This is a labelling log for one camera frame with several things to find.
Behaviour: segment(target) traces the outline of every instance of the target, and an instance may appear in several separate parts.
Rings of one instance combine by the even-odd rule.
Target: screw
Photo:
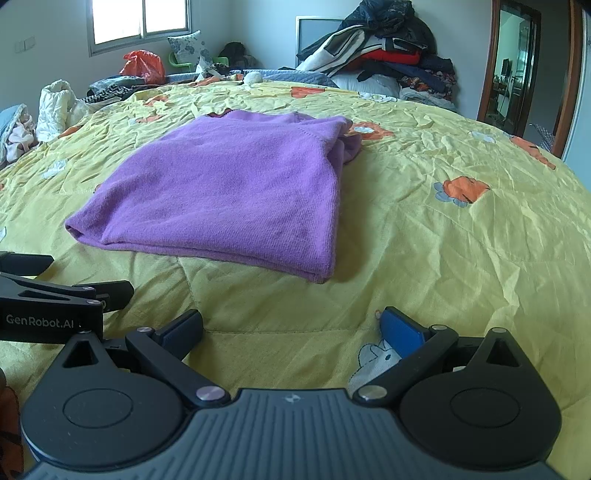
[[[226,391],[217,385],[208,385],[207,387],[199,388],[196,395],[201,401],[216,401],[225,397]]]
[[[381,400],[388,395],[388,390],[379,385],[365,385],[357,390],[357,393],[365,401]]]

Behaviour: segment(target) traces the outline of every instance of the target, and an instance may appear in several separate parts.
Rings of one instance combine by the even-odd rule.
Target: window
[[[90,54],[191,32],[190,0],[87,0]]]

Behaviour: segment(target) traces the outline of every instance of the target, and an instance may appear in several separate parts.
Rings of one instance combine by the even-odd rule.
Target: yellow bedspread
[[[40,277],[46,281],[130,280],[135,297],[105,317],[107,337],[198,308],[207,332],[187,361],[233,392],[344,387],[359,348],[378,340],[374,311],[388,305],[461,335],[506,327],[563,411],[550,463],[570,479],[588,480],[591,195],[560,160],[545,153],[546,165],[494,127],[379,100],[283,82],[137,93],[0,172],[0,248],[53,255]],[[226,108],[345,115],[366,138],[343,173],[329,282],[200,258],[103,251],[65,231],[65,218],[133,150]],[[60,160],[65,168],[44,178]],[[0,366],[21,401],[58,348],[2,344]]]

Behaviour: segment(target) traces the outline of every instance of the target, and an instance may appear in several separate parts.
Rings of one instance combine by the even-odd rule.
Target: green plastic chair
[[[230,60],[228,57],[214,57],[214,63],[222,63],[226,67],[230,66]],[[177,57],[174,56],[174,52],[170,52],[168,55],[168,63],[170,63],[171,67],[175,67],[176,69],[189,69],[187,73],[195,71],[195,65],[192,63],[177,63]]]

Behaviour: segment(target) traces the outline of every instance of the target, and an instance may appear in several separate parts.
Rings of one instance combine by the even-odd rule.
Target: doorway
[[[485,123],[523,137],[540,56],[541,13],[501,0],[494,78]]]
[[[561,158],[579,95],[583,11],[576,0],[491,4],[491,44],[478,121]]]

